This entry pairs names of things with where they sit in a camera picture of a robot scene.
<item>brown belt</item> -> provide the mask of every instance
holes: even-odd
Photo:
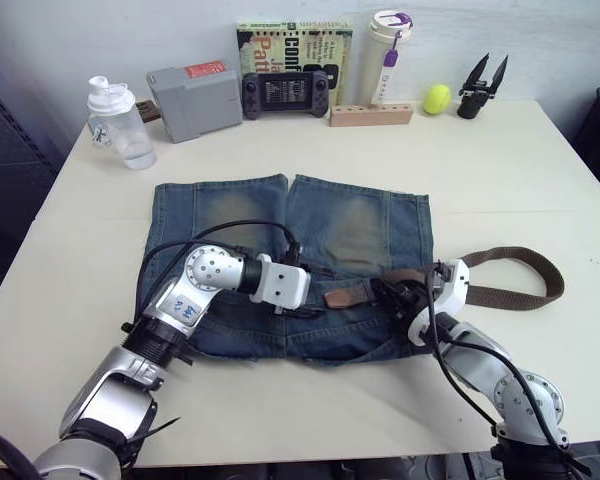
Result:
[[[482,252],[470,253],[462,257],[469,268],[489,260],[503,258],[520,260],[535,270],[544,280],[546,294],[544,296],[514,292],[499,288],[469,285],[466,303],[482,307],[499,308],[501,310],[534,310],[560,298],[564,293],[564,280],[560,271],[547,258],[525,247],[496,247]],[[415,280],[424,283],[424,273],[415,269],[398,269],[385,272],[380,278],[390,283]],[[375,300],[373,292],[365,284],[349,288],[339,288],[324,295],[329,308],[348,308],[359,303]]]

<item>jeans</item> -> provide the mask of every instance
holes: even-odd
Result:
[[[360,283],[385,270],[432,262],[433,238],[425,195],[387,192],[298,175],[287,193],[283,175],[230,182],[156,187],[147,251],[185,240],[214,225],[242,219],[285,224],[303,246],[302,260],[334,274],[312,272],[305,308],[278,315],[246,295],[220,292],[190,339],[199,353],[218,358],[298,358],[326,365],[389,360],[424,353],[406,339],[403,325],[380,308],[326,307],[324,293]],[[286,243],[279,229],[239,226],[210,240],[253,248],[280,258]],[[147,269],[146,292],[174,251],[159,254]],[[182,269],[176,267],[174,274]]]

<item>tennis ball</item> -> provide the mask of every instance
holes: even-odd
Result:
[[[444,112],[451,103],[451,89],[447,85],[437,84],[429,89],[422,108],[431,115]]]

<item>book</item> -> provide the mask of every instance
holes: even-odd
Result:
[[[240,67],[245,73],[323,70],[329,105],[340,105],[353,28],[346,22],[239,23]]]

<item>white table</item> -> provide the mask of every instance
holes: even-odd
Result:
[[[93,149],[82,133],[0,289],[0,433],[28,456],[57,441],[68,403],[124,338],[119,326],[133,310],[153,188],[278,172],[429,193],[436,257],[499,245],[548,256],[566,281],[559,301],[533,312],[468,306],[457,317],[561,388],[562,426],[574,442],[600,439],[600,185],[535,102],[490,102],[471,121],[417,112],[407,126],[332,129],[326,119],[270,115],[179,145],[160,121],[150,133],[159,160],[140,172]],[[514,262],[474,269],[472,280],[543,293]],[[145,442],[138,465],[416,455],[494,443],[430,357],[336,369],[174,361],[170,370],[155,395],[155,425],[182,419]]]

